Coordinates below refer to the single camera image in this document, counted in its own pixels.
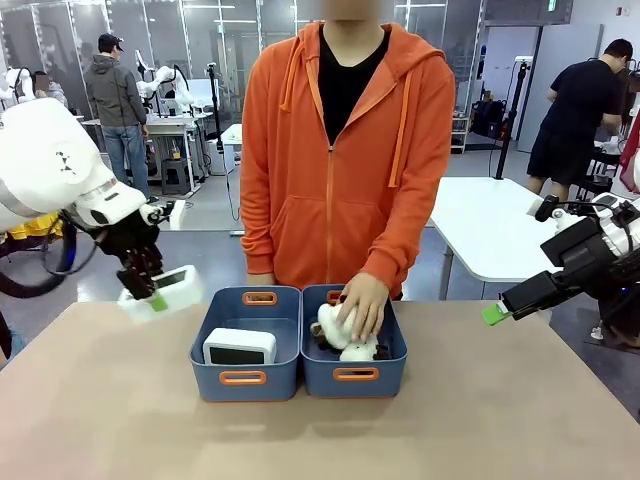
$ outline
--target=orange hoodie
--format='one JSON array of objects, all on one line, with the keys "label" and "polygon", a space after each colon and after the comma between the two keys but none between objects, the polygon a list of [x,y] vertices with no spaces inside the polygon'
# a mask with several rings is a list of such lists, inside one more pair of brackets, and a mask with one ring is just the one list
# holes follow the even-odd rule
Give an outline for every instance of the orange hoodie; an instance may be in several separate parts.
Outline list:
[{"label": "orange hoodie", "polygon": [[451,148],[453,74],[399,25],[334,145],[318,89],[320,24],[272,45],[251,72],[242,121],[242,239],[249,274],[400,292]]}]

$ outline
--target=hand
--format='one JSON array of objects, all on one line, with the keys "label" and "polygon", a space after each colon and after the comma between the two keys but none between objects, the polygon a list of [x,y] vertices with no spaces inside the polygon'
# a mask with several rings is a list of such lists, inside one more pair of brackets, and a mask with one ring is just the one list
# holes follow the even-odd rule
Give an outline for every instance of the hand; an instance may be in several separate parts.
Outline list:
[{"label": "hand", "polygon": [[369,335],[378,335],[384,320],[384,307],[389,298],[389,289],[373,275],[361,272],[344,287],[342,297],[347,298],[338,314],[338,325],[342,325],[349,312],[358,307],[358,314],[351,331],[353,341],[358,338],[366,342]]},{"label": "hand", "polygon": [[247,275],[247,285],[250,287],[268,287],[276,285],[276,277],[273,273],[264,273],[262,275]]}]

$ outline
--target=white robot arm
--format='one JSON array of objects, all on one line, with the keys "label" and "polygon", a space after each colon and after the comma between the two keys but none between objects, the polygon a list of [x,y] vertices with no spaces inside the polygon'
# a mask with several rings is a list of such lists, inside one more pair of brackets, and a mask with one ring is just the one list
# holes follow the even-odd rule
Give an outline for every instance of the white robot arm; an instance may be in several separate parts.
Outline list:
[{"label": "white robot arm", "polygon": [[118,182],[89,135],[52,98],[3,112],[0,145],[0,231],[61,211],[120,259],[117,276],[134,298],[154,294],[152,277],[162,272],[157,225],[182,203],[148,205],[144,194]]},{"label": "white robot arm", "polygon": [[176,102],[180,105],[183,112],[190,111],[194,99],[191,92],[189,92],[187,81],[177,65],[174,65],[173,67],[160,67],[155,71],[144,63],[139,50],[136,50],[136,62],[138,64],[138,71],[143,78],[144,72],[154,72],[154,79],[151,82],[141,80],[137,83],[138,93],[140,93],[140,96],[144,101],[150,101],[158,91],[160,85],[163,83],[173,83],[176,92]]},{"label": "white robot arm", "polygon": [[[5,74],[5,80],[9,87],[6,90],[0,88],[0,100],[17,100],[18,103],[35,100],[33,94],[33,81],[28,68],[11,68]],[[22,95],[18,96],[18,85],[22,88]]]}]

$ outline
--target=black shorts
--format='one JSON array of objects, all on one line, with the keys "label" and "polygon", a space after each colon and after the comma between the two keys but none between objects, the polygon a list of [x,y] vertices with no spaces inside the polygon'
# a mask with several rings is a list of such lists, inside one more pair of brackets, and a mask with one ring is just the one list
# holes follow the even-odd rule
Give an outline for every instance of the black shorts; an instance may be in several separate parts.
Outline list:
[{"label": "black shorts", "polygon": [[593,156],[593,141],[567,138],[540,129],[531,150],[527,174],[550,178],[560,185],[584,179]]}]

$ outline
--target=black cap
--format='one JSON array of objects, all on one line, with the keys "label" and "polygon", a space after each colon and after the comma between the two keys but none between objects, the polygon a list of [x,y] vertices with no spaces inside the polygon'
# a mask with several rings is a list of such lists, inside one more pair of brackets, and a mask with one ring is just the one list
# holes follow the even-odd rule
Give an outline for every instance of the black cap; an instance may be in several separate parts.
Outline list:
[{"label": "black cap", "polygon": [[113,50],[113,47],[116,47],[121,52],[124,52],[122,47],[120,47],[120,42],[122,42],[121,38],[111,35],[110,33],[103,33],[100,35],[100,38],[98,38],[98,51],[100,53],[109,53]]}]

